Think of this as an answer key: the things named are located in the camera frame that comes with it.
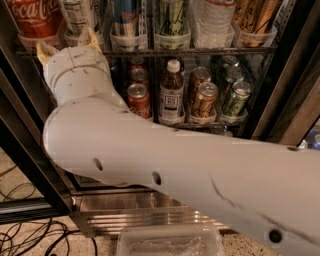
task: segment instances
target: can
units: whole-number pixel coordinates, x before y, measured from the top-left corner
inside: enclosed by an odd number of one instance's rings
[[[149,72],[143,68],[131,69],[129,71],[129,84],[143,84],[149,90]]]
[[[182,36],[186,34],[188,0],[159,0],[158,34],[163,36]]]
[[[210,117],[218,99],[218,87],[211,82],[199,84],[191,108],[191,115],[198,118]]]
[[[254,33],[264,1],[251,0],[243,15],[240,29],[245,33]]]
[[[239,26],[241,25],[249,2],[250,0],[236,0],[236,10],[234,11],[233,19]]]
[[[196,67],[192,70],[188,83],[188,102],[193,103],[199,84],[202,82],[210,82],[211,74],[209,69],[205,67]]]
[[[223,103],[230,88],[235,82],[242,81],[244,74],[241,67],[227,67],[226,74],[220,85],[220,102]]]
[[[8,0],[8,7],[28,38],[45,38],[57,33],[54,0]]]
[[[128,59],[128,69],[144,68],[147,69],[146,59],[140,56],[134,56]]]
[[[150,110],[150,93],[143,84],[132,84],[128,87],[128,106],[131,112],[149,119]]]
[[[216,65],[216,73],[215,73],[215,80],[212,80],[214,82],[219,90],[221,89],[220,85],[223,81],[226,73],[227,67],[238,67],[240,65],[239,59],[237,56],[234,55],[222,55],[221,58],[218,60],[218,64]]]
[[[99,22],[93,0],[60,0],[61,11],[65,17],[69,34],[81,35],[84,27],[89,26],[99,32]]]
[[[249,83],[244,81],[234,83],[223,103],[222,113],[226,116],[239,116],[251,94],[252,87]]]
[[[113,34],[134,37],[139,35],[139,0],[112,0]]]
[[[120,92],[122,78],[121,78],[121,71],[120,71],[118,59],[107,57],[107,60],[108,60],[109,67],[110,67],[110,73],[111,73],[111,79],[112,79],[113,86],[117,92]]]

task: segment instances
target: plastic bottle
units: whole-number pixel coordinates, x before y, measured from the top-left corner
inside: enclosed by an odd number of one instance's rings
[[[160,109],[162,122],[178,123],[182,112],[183,76],[178,60],[169,60],[167,71],[160,81]]]

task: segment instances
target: screw hole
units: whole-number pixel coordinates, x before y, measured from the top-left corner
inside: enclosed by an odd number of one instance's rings
[[[96,167],[98,168],[98,170],[99,170],[100,172],[102,172],[102,171],[103,171],[103,167],[102,167],[102,164],[101,164],[100,160],[97,159],[97,158],[94,158],[94,159],[93,159],[93,162],[94,162],[94,164],[96,165]]]
[[[160,177],[159,173],[153,172],[152,178],[153,178],[154,183],[156,183],[158,186],[161,185],[161,177]]]
[[[299,148],[297,147],[287,147],[290,151],[299,151]]]
[[[269,233],[269,239],[271,242],[278,244],[282,240],[282,234],[279,230],[271,230]]]

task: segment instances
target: soda can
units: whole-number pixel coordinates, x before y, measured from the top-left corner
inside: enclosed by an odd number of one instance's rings
[[[54,0],[8,0],[7,3],[24,37],[45,38],[57,33]]]
[[[94,32],[99,32],[96,6],[92,0],[60,0],[60,2],[70,35],[80,36],[86,26],[92,28]]]
[[[240,67],[227,67],[224,80],[220,85],[220,102],[223,103],[226,95],[228,94],[231,86],[238,81],[244,79],[244,73]]]
[[[209,69],[205,67],[196,67],[190,74],[188,83],[188,102],[193,103],[199,84],[203,82],[210,82],[211,74]]]
[[[158,28],[163,36],[182,36],[186,33],[188,0],[159,0]]]
[[[239,26],[241,25],[249,2],[250,0],[236,0],[236,10],[234,11],[233,19]]]
[[[278,11],[283,3],[283,0],[266,0],[261,6],[259,18],[255,24],[254,32],[255,34],[265,34],[269,33],[272,29],[273,22],[278,14]],[[263,45],[261,40],[251,40],[250,42],[244,42],[246,46],[258,47]]]
[[[239,116],[251,94],[252,87],[249,83],[244,81],[234,83],[222,105],[222,113],[226,116]]]
[[[218,63],[216,64],[215,71],[212,72],[212,75],[215,77],[215,80],[213,79],[212,82],[214,82],[219,90],[220,84],[222,80],[225,77],[226,69],[227,67],[238,67],[240,64],[239,59],[237,56],[234,55],[222,55],[221,58],[218,60]],[[214,68],[214,63],[211,62],[211,68]]]
[[[149,119],[150,110],[150,93],[143,84],[132,84],[128,87],[128,106],[131,112]]]
[[[121,78],[121,71],[120,71],[118,59],[107,57],[107,60],[108,60],[109,67],[110,67],[110,73],[111,73],[111,79],[113,82],[113,86],[117,92],[120,92],[122,78]]]
[[[134,56],[128,59],[128,69],[144,68],[147,69],[146,59],[140,56]]]
[[[112,0],[113,34],[116,36],[135,37],[139,35],[139,0]]]
[[[191,115],[198,118],[208,118],[218,99],[218,87],[211,82],[199,84],[191,108]]]
[[[131,69],[129,71],[129,84],[143,84],[149,90],[149,72],[143,68]]]

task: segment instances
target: coca-cola label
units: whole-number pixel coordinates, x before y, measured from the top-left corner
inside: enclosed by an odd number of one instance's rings
[[[8,6],[25,36],[55,35],[56,26],[52,12],[59,9],[56,0],[9,0]]]

